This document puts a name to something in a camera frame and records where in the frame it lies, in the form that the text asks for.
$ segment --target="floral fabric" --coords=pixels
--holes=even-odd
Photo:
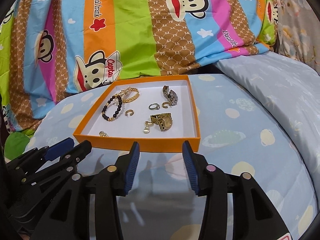
[[[320,22],[306,0],[279,0],[279,53],[320,74]]]

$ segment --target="watch band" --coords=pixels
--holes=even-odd
[[[150,116],[151,122],[155,123],[157,125],[162,124],[163,122],[163,117],[165,116],[171,116],[170,113],[164,113],[164,114],[154,114]]]

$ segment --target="blanket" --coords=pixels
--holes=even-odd
[[[66,93],[268,51],[277,2],[18,0],[2,29],[7,129],[33,131]]]

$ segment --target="red mouth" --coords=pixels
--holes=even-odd
[[[268,2],[268,17],[269,17],[269,21],[271,22],[271,3]]]
[[[171,0],[172,5],[174,7],[174,12],[177,15],[177,17],[180,17],[180,2],[179,0]]]
[[[78,76],[77,76],[77,80],[78,80],[78,82],[79,82],[79,85],[80,85],[82,91],[84,92],[84,91],[87,91],[87,90],[86,90],[86,88],[84,87],[84,79],[83,79],[83,76],[82,76],[82,73],[81,73],[81,69],[80,69],[80,67],[79,67],[78,62],[77,62],[77,66],[78,66]]]

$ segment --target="pink stripe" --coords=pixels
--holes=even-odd
[[[224,46],[225,50],[232,48],[232,44],[226,39],[226,37],[222,33],[222,31],[227,31],[231,39],[237,42],[236,46],[242,46],[244,44],[243,40],[238,36],[238,34],[236,33],[236,31],[230,23],[231,8],[228,1],[211,0],[211,6],[213,19],[220,27],[220,31],[217,35],[218,41]]]
[[[54,29],[53,29],[53,18],[52,18],[52,4],[50,5],[48,17],[45,22],[44,29],[52,36],[53,41],[55,41]],[[52,100],[57,104],[57,91],[56,91],[56,77],[55,77],[55,59],[56,59],[56,46],[54,46],[52,51],[52,59],[49,62],[43,62],[39,60],[39,65],[41,69],[42,76],[47,85],[47,88],[52,96]]]

